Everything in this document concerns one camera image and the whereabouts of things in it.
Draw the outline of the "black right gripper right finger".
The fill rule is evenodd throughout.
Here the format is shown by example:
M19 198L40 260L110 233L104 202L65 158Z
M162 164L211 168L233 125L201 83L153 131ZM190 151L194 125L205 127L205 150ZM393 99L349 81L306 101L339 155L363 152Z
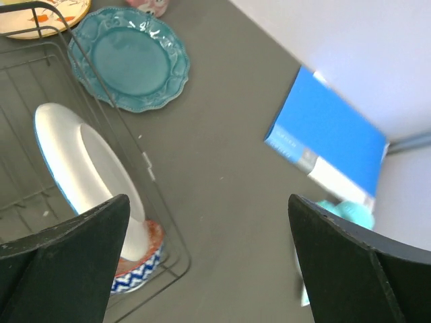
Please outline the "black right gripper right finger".
M288 218L315 322L429 322L430 251L293 194Z

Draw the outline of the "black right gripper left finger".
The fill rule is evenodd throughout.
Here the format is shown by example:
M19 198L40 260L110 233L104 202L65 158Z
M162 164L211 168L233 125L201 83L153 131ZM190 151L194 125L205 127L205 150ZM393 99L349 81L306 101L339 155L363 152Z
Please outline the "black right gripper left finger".
M119 194L1 245L2 322L102 322L129 224Z

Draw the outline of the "red blue patterned bowl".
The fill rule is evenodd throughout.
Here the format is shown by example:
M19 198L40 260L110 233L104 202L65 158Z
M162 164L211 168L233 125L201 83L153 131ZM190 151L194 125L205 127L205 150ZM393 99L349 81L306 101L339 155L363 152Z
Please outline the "red blue patterned bowl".
M110 294L118 295L136 291L145 285L161 262L164 249L164 231L162 226L153 220L147 220L150 235L150 246L145 256L136 262L119 260L117 271L111 286Z

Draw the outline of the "white watermelon plate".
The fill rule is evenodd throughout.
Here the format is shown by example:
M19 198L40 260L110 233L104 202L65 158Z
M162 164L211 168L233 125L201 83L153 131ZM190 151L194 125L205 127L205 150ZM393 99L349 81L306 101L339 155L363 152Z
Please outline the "white watermelon plate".
M110 145L83 118L57 103L37 107L34 130L51 176L78 215L118 194L129 197L129 224L121 257L130 261L142 258L150 244L145 209Z

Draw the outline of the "black wire dish rack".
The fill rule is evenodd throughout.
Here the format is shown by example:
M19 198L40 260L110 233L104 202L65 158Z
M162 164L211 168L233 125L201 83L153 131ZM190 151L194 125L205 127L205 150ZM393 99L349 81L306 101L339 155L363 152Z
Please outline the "black wire dish rack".
M124 322L191 257L62 9L1 7L1 321Z

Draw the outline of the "teal scalloped plate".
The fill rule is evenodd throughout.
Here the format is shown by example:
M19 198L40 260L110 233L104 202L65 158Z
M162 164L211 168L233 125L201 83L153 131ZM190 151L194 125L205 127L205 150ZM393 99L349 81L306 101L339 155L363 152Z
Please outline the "teal scalloped plate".
M69 61L97 99L132 113L157 110L183 91L190 60L169 25L132 7L103 7L74 29Z

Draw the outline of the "beige floral plate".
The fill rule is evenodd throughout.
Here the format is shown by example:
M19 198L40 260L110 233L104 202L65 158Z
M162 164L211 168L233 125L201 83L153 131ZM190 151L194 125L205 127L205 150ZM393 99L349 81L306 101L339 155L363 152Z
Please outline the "beige floral plate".
M44 1L55 7L69 27L78 24L90 10L91 1ZM1 33L11 34L9 38L31 40L52 36L67 29L63 20L51 9L36 8L36 16L31 9L1 14Z

